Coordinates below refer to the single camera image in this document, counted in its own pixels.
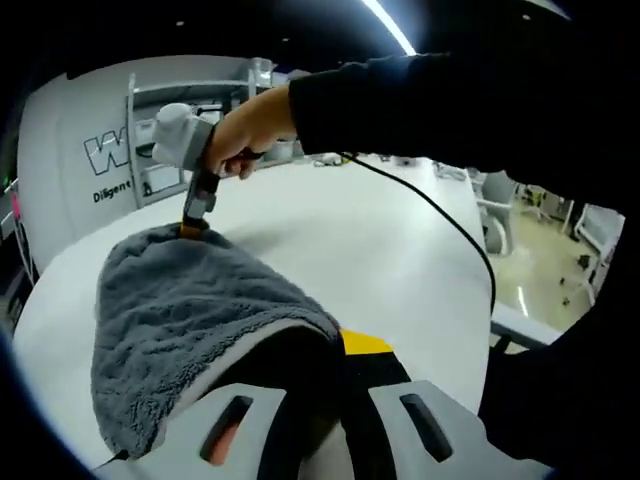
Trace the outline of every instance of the black sleeve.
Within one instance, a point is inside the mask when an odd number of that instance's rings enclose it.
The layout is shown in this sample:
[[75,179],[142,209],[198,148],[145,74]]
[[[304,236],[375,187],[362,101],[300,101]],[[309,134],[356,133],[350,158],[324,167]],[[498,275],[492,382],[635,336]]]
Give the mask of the black sleeve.
[[597,65],[584,68],[584,57],[478,47],[386,58],[294,80],[289,98],[308,154],[426,156],[506,170],[624,213],[631,175],[621,170],[631,168],[633,138],[620,117],[625,100]]

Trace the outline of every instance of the gray towel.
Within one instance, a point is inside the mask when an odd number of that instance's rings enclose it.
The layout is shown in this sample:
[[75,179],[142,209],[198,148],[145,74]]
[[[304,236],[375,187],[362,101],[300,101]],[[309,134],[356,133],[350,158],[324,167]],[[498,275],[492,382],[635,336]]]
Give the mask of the gray towel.
[[336,320],[271,268],[215,232],[204,241],[177,232],[159,227],[116,245],[98,282],[94,410],[109,448],[132,457],[277,332],[342,347]]

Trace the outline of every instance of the white table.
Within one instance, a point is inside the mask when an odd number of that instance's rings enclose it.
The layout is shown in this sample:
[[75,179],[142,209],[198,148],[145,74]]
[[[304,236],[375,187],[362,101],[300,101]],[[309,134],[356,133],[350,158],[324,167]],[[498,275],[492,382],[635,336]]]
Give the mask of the white table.
[[[482,245],[469,181],[374,161],[428,193]],[[112,454],[92,409],[96,281],[128,235],[180,218],[184,195],[138,210],[58,255],[27,302],[14,346],[37,403],[90,467]],[[414,379],[477,412],[490,281],[478,253],[408,189],[355,164],[286,165],[221,182],[213,228],[302,287],[342,325],[384,338]]]

